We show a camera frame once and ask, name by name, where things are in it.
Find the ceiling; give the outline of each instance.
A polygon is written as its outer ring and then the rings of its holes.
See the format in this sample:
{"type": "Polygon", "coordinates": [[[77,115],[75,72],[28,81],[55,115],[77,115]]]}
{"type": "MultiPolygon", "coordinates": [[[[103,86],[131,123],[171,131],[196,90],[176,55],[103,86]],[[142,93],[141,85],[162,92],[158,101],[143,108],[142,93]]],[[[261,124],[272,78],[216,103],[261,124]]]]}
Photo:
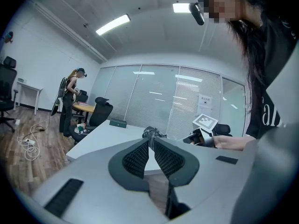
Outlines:
{"type": "Polygon", "coordinates": [[[179,43],[185,50],[240,65],[239,50],[224,24],[199,26],[191,14],[176,14],[172,4],[197,0],[36,0],[90,43],[106,59],[127,46],[179,43]],[[128,14],[129,23],[99,36],[95,31],[128,14]]]}

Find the black pants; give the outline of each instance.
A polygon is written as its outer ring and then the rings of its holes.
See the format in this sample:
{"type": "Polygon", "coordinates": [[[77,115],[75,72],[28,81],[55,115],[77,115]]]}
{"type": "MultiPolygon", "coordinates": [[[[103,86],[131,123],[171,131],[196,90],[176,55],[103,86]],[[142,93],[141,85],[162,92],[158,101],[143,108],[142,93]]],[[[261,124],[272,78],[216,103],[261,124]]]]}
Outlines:
{"type": "Polygon", "coordinates": [[[64,136],[69,136],[69,127],[71,125],[71,109],[72,109],[72,101],[71,97],[68,97],[65,95],[62,98],[63,101],[63,107],[62,107],[62,113],[60,115],[60,121],[59,121],[59,131],[64,133],[64,136]]]}

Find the green box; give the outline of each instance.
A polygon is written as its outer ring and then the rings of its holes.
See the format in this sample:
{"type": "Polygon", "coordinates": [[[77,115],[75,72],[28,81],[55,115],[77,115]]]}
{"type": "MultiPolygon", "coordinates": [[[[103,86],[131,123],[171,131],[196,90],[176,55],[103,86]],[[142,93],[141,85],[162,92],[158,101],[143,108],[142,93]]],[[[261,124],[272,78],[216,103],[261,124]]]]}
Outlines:
{"type": "Polygon", "coordinates": [[[127,127],[127,122],[119,119],[111,119],[110,120],[110,125],[116,126],[116,127],[121,127],[121,128],[126,128],[127,127]]]}

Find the woman with long black hair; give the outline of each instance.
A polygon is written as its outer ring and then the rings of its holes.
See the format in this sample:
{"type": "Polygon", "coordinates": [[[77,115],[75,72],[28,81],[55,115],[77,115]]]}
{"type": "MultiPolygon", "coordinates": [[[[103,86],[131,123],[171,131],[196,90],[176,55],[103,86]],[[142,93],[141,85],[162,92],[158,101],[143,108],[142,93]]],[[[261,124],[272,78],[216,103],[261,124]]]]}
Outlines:
{"type": "Polygon", "coordinates": [[[71,125],[71,110],[73,105],[74,94],[79,95],[78,91],[75,91],[78,78],[84,78],[85,71],[83,68],[73,70],[73,72],[67,77],[66,91],[62,98],[63,107],[59,121],[59,131],[64,133],[65,137],[69,137],[69,127],[71,125]]]}
{"type": "Polygon", "coordinates": [[[242,46],[251,89],[248,137],[215,136],[218,148],[243,150],[282,120],[266,89],[288,61],[297,42],[297,24],[290,10],[294,0],[198,0],[216,22],[226,22],[242,46]]]}

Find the white desk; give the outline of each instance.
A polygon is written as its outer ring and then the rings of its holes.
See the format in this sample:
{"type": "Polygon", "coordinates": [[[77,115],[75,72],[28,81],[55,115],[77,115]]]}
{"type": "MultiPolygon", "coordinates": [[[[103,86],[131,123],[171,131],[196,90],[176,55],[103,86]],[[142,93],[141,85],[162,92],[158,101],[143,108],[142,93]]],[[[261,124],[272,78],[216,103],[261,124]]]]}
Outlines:
{"type": "MultiPolygon", "coordinates": [[[[145,128],[127,125],[127,128],[119,128],[109,125],[110,121],[106,120],[103,124],[93,130],[87,137],[81,140],[74,148],[72,148],[66,157],[68,161],[73,161],[78,157],[96,151],[111,147],[117,144],[128,142],[131,140],[142,139],[145,128]]],[[[155,160],[155,153],[149,148],[149,160],[145,166],[145,174],[153,174],[161,172],[159,165],[155,160]]]]}
{"type": "Polygon", "coordinates": [[[23,83],[20,81],[17,81],[17,85],[18,85],[17,90],[19,91],[19,95],[18,95],[19,96],[19,102],[18,102],[19,106],[20,106],[21,99],[22,99],[22,87],[26,87],[26,88],[36,91],[36,103],[35,103],[35,108],[34,108],[34,114],[36,115],[36,111],[38,110],[39,94],[41,93],[42,88],[35,87],[35,86],[29,85],[27,83],[23,83]]]}

